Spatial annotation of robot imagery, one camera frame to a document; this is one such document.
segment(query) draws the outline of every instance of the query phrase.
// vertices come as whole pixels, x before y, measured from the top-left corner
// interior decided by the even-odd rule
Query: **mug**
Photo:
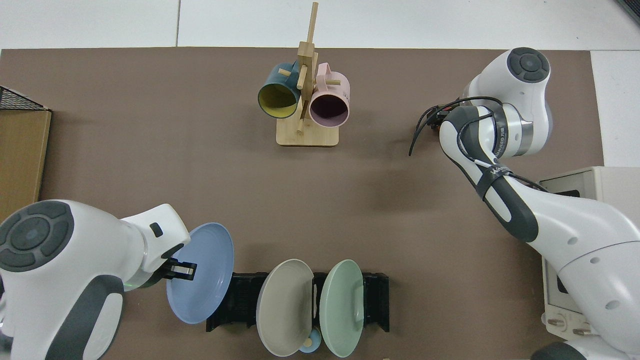
[[[258,92],[260,108],[277,119],[293,115],[300,99],[300,90],[296,87],[299,77],[297,61],[276,65]]]
[[[349,118],[350,91],[345,75],[332,72],[328,63],[318,65],[316,90],[309,102],[311,120],[324,127],[343,125]]]

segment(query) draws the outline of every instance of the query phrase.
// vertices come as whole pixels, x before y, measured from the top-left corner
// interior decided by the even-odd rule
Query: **wooden mug stand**
[[[301,41],[298,46],[298,65],[300,78],[298,90],[300,100],[296,112],[290,117],[277,119],[276,142],[282,146],[321,146],[331,147],[338,144],[338,128],[324,127],[316,124],[309,116],[309,101],[314,92],[318,53],[313,43],[316,28],[318,3],[313,3],[307,41]]]

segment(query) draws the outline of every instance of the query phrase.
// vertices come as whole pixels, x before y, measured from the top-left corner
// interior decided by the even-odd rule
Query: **pink mug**
[[[345,75],[332,72],[328,63],[318,65],[316,89],[309,102],[311,120],[324,127],[343,125],[349,118],[350,90]]]

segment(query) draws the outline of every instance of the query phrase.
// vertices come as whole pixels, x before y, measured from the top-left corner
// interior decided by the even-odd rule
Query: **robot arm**
[[[68,200],[18,210],[0,225],[1,330],[11,359],[100,358],[120,323],[123,292],[156,282],[171,265],[193,269],[170,258],[189,240],[167,204],[122,220]]]
[[[533,359],[585,359],[589,351],[602,359],[640,359],[637,228],[602,202],[529,188],[499,163],[502,156],[537,152],[547,141],[549,74],[546,58],[533,49],[499,56],[465,92],[501,103],[476,99],[453,109],[440,125],[440,145],[504,228],[547,258],[600,335],[555,345],[560,350],[538,352]],[[575,357],[559,353],[567,346]]]

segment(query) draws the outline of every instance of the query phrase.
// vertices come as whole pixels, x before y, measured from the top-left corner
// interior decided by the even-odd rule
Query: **black mesh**
[[[0,86],[0,110],[48,110],[27,97]]]

